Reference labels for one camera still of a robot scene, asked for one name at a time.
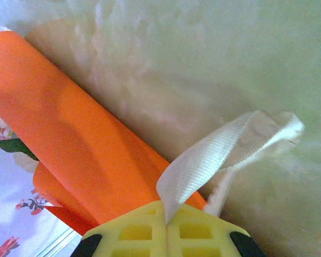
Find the white fabric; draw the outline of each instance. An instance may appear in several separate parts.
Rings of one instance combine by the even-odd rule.
[[[176,158],[157,183],[166,223],[181,204],[207,182],[216,188],[204,210],[220,215],[236,173],[265,152],[276,152],[297,143],[303,130],[303,123],[291,112],[271,118],[254,111],[203,138]],[[214,175],[221,172],[226,175],[218,185]]]

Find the white nylon webbing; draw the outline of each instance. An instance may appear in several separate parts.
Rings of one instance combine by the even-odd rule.
[[[166,223],[205,184],[213,193],[204,210],[211,215],[220,215],[236,173],[269,152],[294,146],[303,130],[303,123],[291,112],[270,117],[254,111],[191,146],[168,166],[157,183]],[[221,172],[225,174],[220,180],[217,175]]]

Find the orange tube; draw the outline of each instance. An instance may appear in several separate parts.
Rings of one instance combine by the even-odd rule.
[[[169,163],[14,32],[0,32],[0,116],[45,166],[37,189],[72,211],[84,208],[75,212],[85,221],[159,199]],[[187,203],[205,202],[195,193]]]

